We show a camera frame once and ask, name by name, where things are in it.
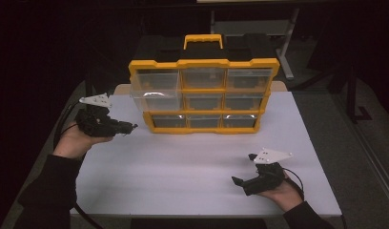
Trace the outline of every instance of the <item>organizer handle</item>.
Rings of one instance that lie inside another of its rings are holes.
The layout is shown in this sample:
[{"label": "organizer handle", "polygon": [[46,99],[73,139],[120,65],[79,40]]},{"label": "organizer handle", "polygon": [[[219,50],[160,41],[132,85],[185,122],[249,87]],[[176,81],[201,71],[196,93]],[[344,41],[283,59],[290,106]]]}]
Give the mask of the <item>organizer handle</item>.
[{"label": "organizer handle", "polygon": [[186,47],[189,42],[213,42],[218,41],[220,49],[222,49],[222,38],[221,34],[196,34],[196,35],[186,35],[185,44],[183,45],[183,50],[186,50]]}]

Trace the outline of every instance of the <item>black sleeve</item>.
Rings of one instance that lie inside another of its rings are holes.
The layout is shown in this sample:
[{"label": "black sleeve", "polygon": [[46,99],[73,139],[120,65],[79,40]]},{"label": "black sleeve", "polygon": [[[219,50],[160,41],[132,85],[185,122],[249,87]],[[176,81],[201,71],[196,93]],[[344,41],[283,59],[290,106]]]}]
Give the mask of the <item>black sleeve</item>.
[{"label": "black sleeve", "polygon": [[14,228],[70,228],[80,166],[81,161],[49,155],[40,176],[18,199],[24,209]]},{"label": "black sleeve", "polygon": [[283,216],[291,229],[334,229],[306,201],[287,211]]}]

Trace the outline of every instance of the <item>white table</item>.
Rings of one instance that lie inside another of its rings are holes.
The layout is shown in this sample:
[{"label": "white table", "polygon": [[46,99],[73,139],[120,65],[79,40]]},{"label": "white table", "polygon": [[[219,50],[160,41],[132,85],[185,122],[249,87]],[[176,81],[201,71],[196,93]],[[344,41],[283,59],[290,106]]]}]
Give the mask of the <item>white table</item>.
[{"label": "white table", "polygon": [[269,199],[246,197],[231,179],[256,177],[248,154],[266,147],[295,155],[280,164],[301,177],[306,200],[321,216],[341,215],[291,93],[273,92],[260,131],[246,135],[155,135],[128,95],[113,95],[111,102],[112,118],[136,123],[138,128],[88,152],[76,185],[78,203],[88,214],[132,218],[281,215]]}]

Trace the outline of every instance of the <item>wire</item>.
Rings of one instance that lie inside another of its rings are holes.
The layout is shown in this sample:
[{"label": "wire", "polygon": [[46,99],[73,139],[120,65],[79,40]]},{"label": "wire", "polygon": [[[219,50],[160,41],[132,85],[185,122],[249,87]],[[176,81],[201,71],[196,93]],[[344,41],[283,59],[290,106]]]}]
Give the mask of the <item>wire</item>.
[{"label": "wire", "polygon": [[86,214],[77,203],[75,203],[73,208],[75,208],[75,210],[79,213],[79,215],[81,215],[81,217],[84,220],[86,220],[90,225],[92,225],[94,228],[96,228],[96,229],[105,229],[104,227],[99,225],[99,223],[94,221],[90,216],[88,216],[88,214]]},{"label": "wire", "polygon": [[72,127],[77,126],[77,125],[78,125],[78,124],[73,124],[73,125],[67,127],[63,132],[61,132],[61,135],[64,134],[67,130],[69,130],[69,129],[71,129]]},{"label": "wire", "polygon": [[78,103],[79,103],[79,101],[73,102],[61,114],[60,119],[58,120],[58,123],[57,123],[57,128],[55,129],[55,132],[54,132],[54,140],[53,140],[53,148],[54,149],[57,146],[58,142],[60,141],[60,137],[61,137],[61,135],[63,133],[62,129],[63,129],[64,123],[66,122],[67,118],[70,116],[70,113],[72,112],[73,108]]},{"label": "wire", "polygon": [[340,217],[342,218],[343,228],[344,228],[344,229],[347,229],[346,218],[345,218],[345,216],[343,215],[343,213],[342,213],[342,215],[341,215]]},{"label": "wire", "polygon": [[288,171],[288,172],[292,173],[294,176],[296,176],[296,178],[299,181],[299,184],[301,185],[301,191],[304,192],[304,185],[302,184],[301,178],[295,172],[293,172],[289,169],[283,168],[283,170]]}]

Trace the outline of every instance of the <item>plastic storage organizer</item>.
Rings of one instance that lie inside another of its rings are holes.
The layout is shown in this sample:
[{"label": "plastic storage organizer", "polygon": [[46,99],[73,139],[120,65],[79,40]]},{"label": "plastic storage organizer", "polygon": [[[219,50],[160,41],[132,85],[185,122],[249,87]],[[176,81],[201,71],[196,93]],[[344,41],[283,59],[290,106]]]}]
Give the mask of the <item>plastic storage organizer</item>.
[{"label": "plastic storage organizer", "polygon": [[144,36],[131,96],[153,133],[255,133],[278,68],[265,34]]}]

